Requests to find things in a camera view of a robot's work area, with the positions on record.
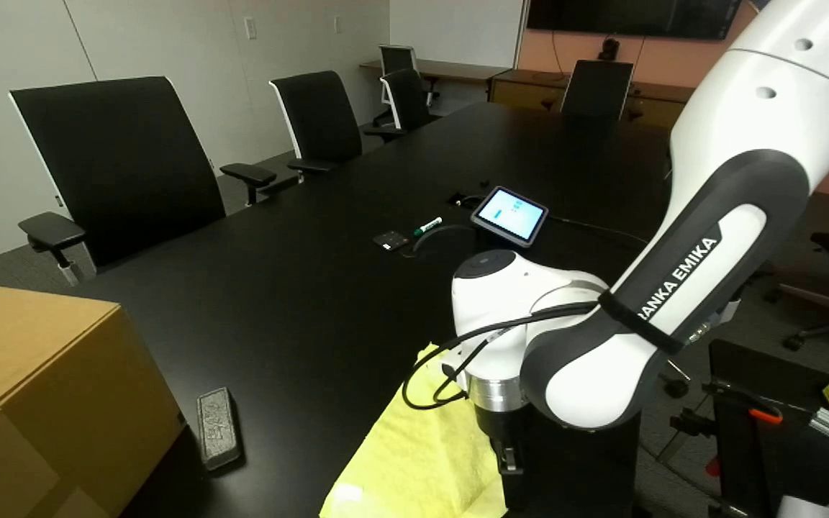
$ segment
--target white robotic arm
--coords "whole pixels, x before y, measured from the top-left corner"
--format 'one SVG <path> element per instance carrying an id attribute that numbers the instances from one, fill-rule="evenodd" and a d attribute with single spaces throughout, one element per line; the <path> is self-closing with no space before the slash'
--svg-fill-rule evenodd
<path id="1" fill-rule="evenodd" d="M 594 312 L 528 325 L 518 336 L 479 336 L 491 341 L 488 360 L 475 358 L 460 384 L 482 408 L 514 413 L 531 401 L 573 430 L 640 416 L 643 380 L 662 348 L 706 332 L 829 174 L 829 0 L 763 10 L 688 101 L 671 158 L 673 190 L 660 233 Z M 544 283 L 514 283 L 517 270 Z M 452 285 L 456 325 L 468 334 L 491 313 L 528 316 L 555 288 L 568 292 L 547 305 L 594 303 L 596 285 L 518 256 L 475 259 Z M 447 367 L 460 367 L 479 341 L 452 351 Z"/>

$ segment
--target yellow cloth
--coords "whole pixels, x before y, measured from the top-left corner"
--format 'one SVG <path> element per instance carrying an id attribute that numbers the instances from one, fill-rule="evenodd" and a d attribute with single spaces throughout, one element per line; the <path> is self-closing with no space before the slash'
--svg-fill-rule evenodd
<path id="1" fill-rule="evenodd" d="M 437 358 L 410 384 L 429 403 L 445 384 Z M 470 401 L 414 413 L 391 398 L 363 446 L 331 486 L 322 518 L 491 518 L 504 515 L 495 452 Z"/>

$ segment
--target smartphone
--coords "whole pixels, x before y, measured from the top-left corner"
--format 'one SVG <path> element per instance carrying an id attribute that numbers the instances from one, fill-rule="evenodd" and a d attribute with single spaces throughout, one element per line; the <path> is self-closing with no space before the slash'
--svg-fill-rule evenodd
<path id="1" fill-rule="evenodd" d="M 522 193 L 495 188 L 475 211 L 472 224 L 518 246 L 531 249 L 547 223 L 550 208 Z"/>

